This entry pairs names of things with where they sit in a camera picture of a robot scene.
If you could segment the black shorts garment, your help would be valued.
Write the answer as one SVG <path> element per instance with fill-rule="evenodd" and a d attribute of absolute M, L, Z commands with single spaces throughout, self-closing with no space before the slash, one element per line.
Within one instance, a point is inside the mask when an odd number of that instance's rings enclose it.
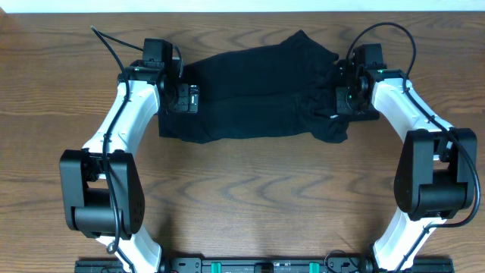
<path fill-rule="evenodd" d="M 311 133 L 341 143 L 352 118 L 336 111 L 338 59 L 300 30 L 276 45 L 187 64 L 183 81 L 199 87 L 199 109 L 162 111 L 159 134 L 203 144 Z"/>

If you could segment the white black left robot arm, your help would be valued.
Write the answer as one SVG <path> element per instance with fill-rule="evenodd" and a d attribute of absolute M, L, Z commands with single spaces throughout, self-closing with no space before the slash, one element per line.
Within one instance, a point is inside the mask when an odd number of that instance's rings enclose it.
<path fill-rule="evenodd" d="M 161 272 L 162 248 L 146 230 L 145 196 L 135 157 L 157 114 L 199 110 L 199 87 L 184 83 L 180 50 L 145 39 L 142 58 L 121 68 L 117 96 L 81 149 L 67 149 L 59 169 L 67 226 L 106 246 L 124 272 Z"/>

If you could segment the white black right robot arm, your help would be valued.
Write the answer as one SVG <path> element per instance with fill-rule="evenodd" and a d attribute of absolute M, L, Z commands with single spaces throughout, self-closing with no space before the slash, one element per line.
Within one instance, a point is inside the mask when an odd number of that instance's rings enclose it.
<path fill-rule="evenodd" d="M 382 48 L 364 44 L 338 63 L 336 112 L 351 121 L 384 116 L 403 142 L 393 182 L 397 204 L 388 228 L 361 259 L 356 272 L 452 272 L 451 259 L 418 258 L 438 228 L 452 228 L 459 211 L 480 204 L 477 138 L 436 115 L 401 70 L 389 69 Z"/>

